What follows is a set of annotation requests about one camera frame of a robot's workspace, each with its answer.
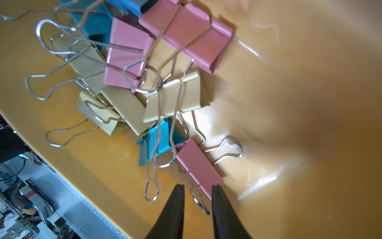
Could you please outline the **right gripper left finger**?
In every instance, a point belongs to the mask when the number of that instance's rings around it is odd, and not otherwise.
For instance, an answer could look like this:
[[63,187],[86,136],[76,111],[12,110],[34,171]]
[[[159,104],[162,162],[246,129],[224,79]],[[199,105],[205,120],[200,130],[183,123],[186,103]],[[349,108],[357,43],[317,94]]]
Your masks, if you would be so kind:
[[185,186],[177,184],[146,239],[182,239],[184,212]]

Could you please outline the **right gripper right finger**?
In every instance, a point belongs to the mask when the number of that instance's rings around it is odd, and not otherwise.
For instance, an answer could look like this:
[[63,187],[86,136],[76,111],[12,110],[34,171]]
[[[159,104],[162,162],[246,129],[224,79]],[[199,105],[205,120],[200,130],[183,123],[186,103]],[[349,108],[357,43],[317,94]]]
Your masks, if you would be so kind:
[[221,185],[212,187],[212,221],[215,239],[251,239]]

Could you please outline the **yellow plastic storage box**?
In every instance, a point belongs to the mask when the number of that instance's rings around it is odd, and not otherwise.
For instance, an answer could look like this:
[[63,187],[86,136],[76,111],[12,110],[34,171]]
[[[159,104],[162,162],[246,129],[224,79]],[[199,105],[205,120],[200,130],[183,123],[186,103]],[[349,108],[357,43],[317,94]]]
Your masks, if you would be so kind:
[[[241,158],[216,167],[255,239],[379,239],[382,236],[381,1],[194,1],[235,35],[213,75],[211,105],[196,112],[205,147],[234,137]],[[122,233],[143,239],[176,184],[177,167],[138,165],[137,136],[109,136],[74,108],[75,83],[41,101],[25,88],[61,60],[35,28],[57,1],[1,1],[1,115]]]

